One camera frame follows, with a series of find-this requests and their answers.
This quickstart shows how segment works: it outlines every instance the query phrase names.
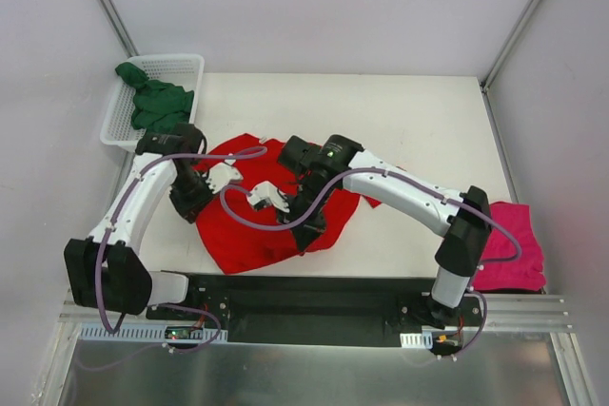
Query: white backdrop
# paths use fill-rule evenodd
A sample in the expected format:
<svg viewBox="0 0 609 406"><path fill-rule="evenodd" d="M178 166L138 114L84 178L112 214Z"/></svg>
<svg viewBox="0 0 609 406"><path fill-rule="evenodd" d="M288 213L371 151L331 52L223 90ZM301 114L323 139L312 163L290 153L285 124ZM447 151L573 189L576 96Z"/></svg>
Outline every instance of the white backdrop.
<svg viewBox="0 0 609 406"><path fill-rule="evenodd" d="M95 0L0 0L0 404L29 397L68 290L63 250L108 204L99 142L125 58Z"/></svg>
<svg viewBox="0 0 609 406"><path fill-rule="evenodd" d="M609 10L547 0L491 87L519 195L532 205L551 292L573 303L600 404L609 403Z"/></svg>
<svg viewBox="0 0 609 406"><path fill-rule="evenodd" d="M485 76L527 0L114 0L140 53L206 71Z"/></svg>

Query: plastic laundry basket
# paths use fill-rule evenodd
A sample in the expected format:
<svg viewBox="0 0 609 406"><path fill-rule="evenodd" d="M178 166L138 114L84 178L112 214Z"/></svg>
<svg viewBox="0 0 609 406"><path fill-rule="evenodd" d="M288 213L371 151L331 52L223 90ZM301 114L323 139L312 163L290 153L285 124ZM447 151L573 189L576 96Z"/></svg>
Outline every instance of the plastic laundry basket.
<svg viewBox="0 0 609 406"><path fill-rule="evenodd" d="M182 86L186 91L194 90L189 118L191 123L194 122L203 79L205 63L203 57L198 54L150 54L131 57L128 62L145 71L150 79L173 83ZM118 75L116 79L116 87L108 105L100 140L106 145L118 145L127 151L135 151L137 142L144 136L146 130L144 128L135 130L131 126L135 89L123 83Z"/></svg>

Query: white table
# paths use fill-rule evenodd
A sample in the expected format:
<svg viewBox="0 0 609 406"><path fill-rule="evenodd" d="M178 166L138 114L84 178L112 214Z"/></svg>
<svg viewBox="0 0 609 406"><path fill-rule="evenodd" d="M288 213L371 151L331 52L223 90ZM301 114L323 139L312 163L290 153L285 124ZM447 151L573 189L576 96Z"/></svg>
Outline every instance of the white table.
<svg viewBox="0 0 609 406"><path fill-rule="evenodd" d="M318 144L340 133L431 183L474 184L491 202L509 201L476 78L217 73L205 75L202 92L195 124L210 147L245 132ZM440 242L417 221L361 200L331 249L246 274L434 277ZM149 270L221 273L168 198L152 216L141 259Z"/></svg>

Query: red cloth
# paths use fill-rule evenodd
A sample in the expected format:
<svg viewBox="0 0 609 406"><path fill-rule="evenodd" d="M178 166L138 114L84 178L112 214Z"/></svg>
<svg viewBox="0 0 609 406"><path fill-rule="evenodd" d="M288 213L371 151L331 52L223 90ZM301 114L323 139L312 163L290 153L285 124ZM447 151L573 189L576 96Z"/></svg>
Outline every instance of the red cloth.
<svg viewBox="0 0 609 406"><path fill-rule="evenodd" d="M474 288L540 290L545 285L543 253L533 234L529 206L492 203L491 216L518 240L522 246L522 257L517 261L486 264L474 278ZM510 257L514 252L514 245L499 230L493 230L482 259Z"/></svg>
<svg viewBox="0 0 609 406"><path fill-rule="evenodd" d="M260 145L258 138L244 134L219 145L209 154L235 154L256 145ZM295 194L293 173L277 163L284 144L277 140L268 140L264 146L268 149L264 156L235 162L234 166L244 177L241 186L251 189L258 183L270 181L284 192ZM201 161L196 168L206 170L218 162ZM360 196L346 190L335 190L324 207L327 228L322 236L306 249L306 252L330 248L355 212L359 199ZM254 211L240 192L227 192L226 201L237 214L249 221L268 225L277 224L275 208ZM197 218L196 224L207 252L226 274L261 268L302 254L296 248L296 242L289 230L267 232L242 225L227 215L220 204L220 199L214 199L206 206Z"/></svg>

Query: green cloth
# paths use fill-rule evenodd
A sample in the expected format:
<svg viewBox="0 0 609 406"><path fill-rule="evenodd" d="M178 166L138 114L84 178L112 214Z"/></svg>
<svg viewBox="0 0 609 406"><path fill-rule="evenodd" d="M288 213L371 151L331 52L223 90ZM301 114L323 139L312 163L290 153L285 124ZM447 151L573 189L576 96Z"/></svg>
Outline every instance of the green cloth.
<svg viewBox="0 0 609 406"><path fill-rule="evenodd" d="M131 62L114 69L126 85L135 89L131 126L152 132L169 133L176 124L187 123L192 110L194 91L181 86L148 79L146 73Z"/></svg>

